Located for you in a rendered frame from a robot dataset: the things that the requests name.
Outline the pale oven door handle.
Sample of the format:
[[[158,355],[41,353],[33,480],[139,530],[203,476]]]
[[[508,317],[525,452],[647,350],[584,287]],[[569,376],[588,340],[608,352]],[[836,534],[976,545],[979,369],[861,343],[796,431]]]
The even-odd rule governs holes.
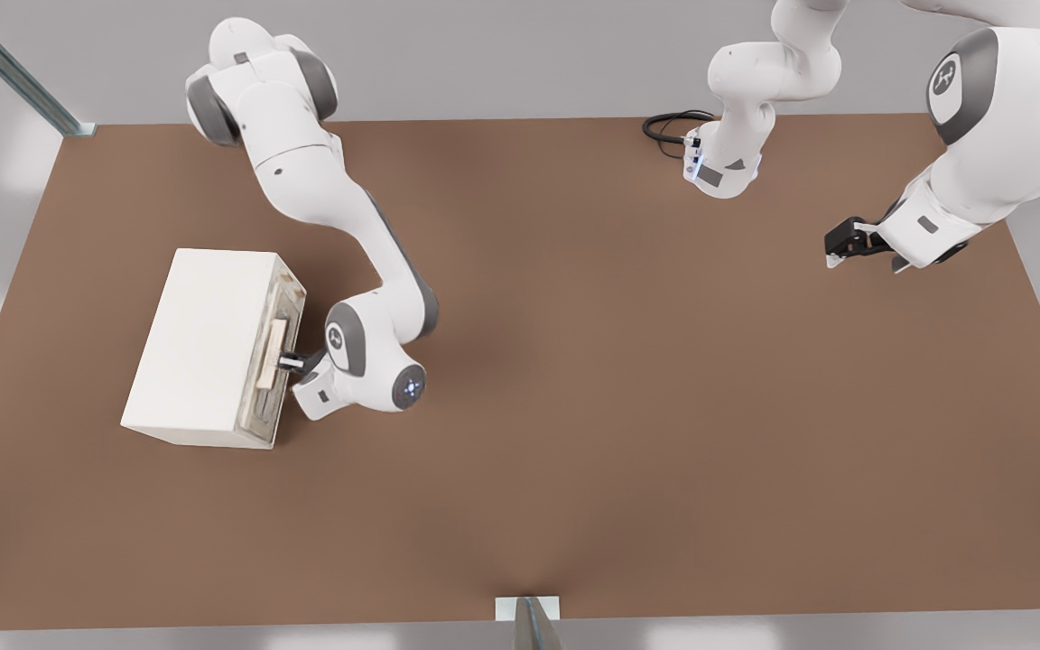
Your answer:
[[[263,349],[263,361],[261,361],[255,381],[256,390],[269,391],[274,388],[275,378],[278,373],[278,362],[283,355],[286,329],[288,329],[288,320],[281,320],[281,318],[276,318],[269,324]]]

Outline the glass oven door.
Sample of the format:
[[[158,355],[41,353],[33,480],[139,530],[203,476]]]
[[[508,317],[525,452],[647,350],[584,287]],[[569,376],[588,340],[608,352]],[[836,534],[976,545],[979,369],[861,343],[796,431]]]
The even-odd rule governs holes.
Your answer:
[[[253,347],[248,354],[248,371],[242,392],[242,402],[236,416],[236,433],[243,436],[243,447],[269,450],[274,447],[278,420],[283,408],[290,375],[289,371],[278,370],[274,388],[259,391],[255,388],[269,324],[276,318],[288,320],[283,350],[292,350],[298,337],[300,322],[306,291],[300,281],[282,262],[274,264],[267,288],[263,293],[263,309],[256,318],[255,333],[249,341]]]

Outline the white oven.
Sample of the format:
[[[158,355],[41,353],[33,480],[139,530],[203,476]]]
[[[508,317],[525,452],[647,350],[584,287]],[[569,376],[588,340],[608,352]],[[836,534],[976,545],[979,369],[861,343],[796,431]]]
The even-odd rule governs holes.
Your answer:
[[[274,252],[178,248],[121,424],[185,447],[243,447],[236,416]]]

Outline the silver frame post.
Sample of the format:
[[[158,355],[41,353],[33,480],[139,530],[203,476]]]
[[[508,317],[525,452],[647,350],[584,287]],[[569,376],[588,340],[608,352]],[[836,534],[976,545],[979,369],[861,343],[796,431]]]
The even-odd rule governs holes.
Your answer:
[[[94,123],[81,122],[72,115],[61,102],[37,81],[37,78],[14,58],[1,42],[0,79],[3,79],[5,85],[15,90],[62,137],[90,137],[95,134],[98,127]]]
[[[558,596],[496,597],[496,621],[511,621],[512,650],[564,650],[553,621],[561,620]]]

